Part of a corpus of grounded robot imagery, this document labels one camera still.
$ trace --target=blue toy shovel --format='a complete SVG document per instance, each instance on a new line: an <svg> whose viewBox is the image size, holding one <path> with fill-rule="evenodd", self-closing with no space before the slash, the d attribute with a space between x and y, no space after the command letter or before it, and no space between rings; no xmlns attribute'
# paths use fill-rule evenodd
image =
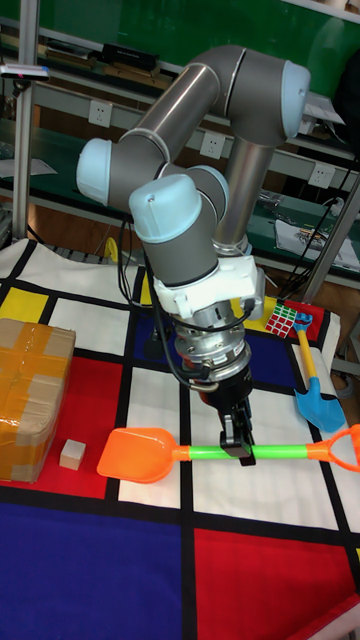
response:
<svg viewBox="0 0 360 640"><path fill-rule="evenodd" d="M306 313L297 313L294 329L296 330L300 342L301 352L304 358L305 367L309 376L310 388L307 393L302 394L295 390L296 400L300 413L321 431L334 433L346 422L344 412L339 400L324 400L320 394L320 382L316 374L314 361L312 359L306 329L312 322L312 316Z"/></svg>

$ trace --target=rubik's cube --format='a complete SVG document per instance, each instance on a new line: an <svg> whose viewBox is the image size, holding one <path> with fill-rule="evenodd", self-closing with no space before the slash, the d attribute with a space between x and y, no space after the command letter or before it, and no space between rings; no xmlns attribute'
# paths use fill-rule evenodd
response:
<svg viewBox="0 0 360 640"><path fill-rule="evenodd" d="M280 336L280 338L286 338L291 327L293 326L296 318L296 311L289 309L283 304L277 304L275 309L267 321L265 329Z"/></svg>

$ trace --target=toy shovel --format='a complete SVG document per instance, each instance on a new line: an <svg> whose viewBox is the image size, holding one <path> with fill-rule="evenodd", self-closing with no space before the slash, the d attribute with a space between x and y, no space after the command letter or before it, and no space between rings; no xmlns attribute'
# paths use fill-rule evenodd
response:
<svg viewBox="0 0 360 640"><path fill-rule="evenodd" d="M349 464L337 458L333 444L350 436L357 464ZM334 462L349 471L360 472L360 424L334 435L330 440L314 444L253 445L253 454L261 458L309 458ZM171 433L157 428L114 429L110 433L97 471L102 476L149 483L164 478L176 460L234 460L224 449L213 447L179 446Z"/></svg>
<svg viewBox="0 0 360 640"><path fill-rule="evenodd" d="M306 329L311 322L311 315L298 313L294 323L310 384L310 388L305 394L295 390L297 405L304 418L309 420L315 427L321 429L321 431L334 433L345 424L346 420L337 398L324 400L321 397L320 382L306 337Z"/></svg>

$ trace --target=blue shovel blade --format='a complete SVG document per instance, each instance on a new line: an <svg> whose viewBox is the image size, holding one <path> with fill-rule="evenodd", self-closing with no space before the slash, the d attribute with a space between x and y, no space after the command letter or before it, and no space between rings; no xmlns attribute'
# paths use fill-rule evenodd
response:
<svg viewBox="0 0 360 640"><path fill-rule="evenodd" d="M320 395L319 378L309 379L310 389L302 394L295 390L300 413L321 431L334 433L346 422L339 400L324 400Z"/></svg>

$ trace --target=electrical outlet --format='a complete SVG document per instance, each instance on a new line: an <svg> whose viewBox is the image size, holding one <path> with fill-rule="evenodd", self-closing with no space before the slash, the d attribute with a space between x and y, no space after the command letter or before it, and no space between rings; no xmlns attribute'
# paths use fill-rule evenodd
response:
<svg viewBox="0 0 360 640"><path fill-rule="evenodd" d="M225 136L218 133L205 133L200 154L209 158L221 158L221 152L225 143Z"/></svg>
<svg viewBox="0 0 360 640"><path fill-rule="evenodd" d="M315 164L313 172L309 178L308 184L314 187L320 187L320 189L327 189L330 186L330 182L335 175L335 167L331 164Z"/></svg>
<svg viewBox="0 0 360 640"><path fill-rule="evenodd" d="M88 120L91 124L98 124L99 127L110 127L111 112L111 102L91 100Z"/></svg>

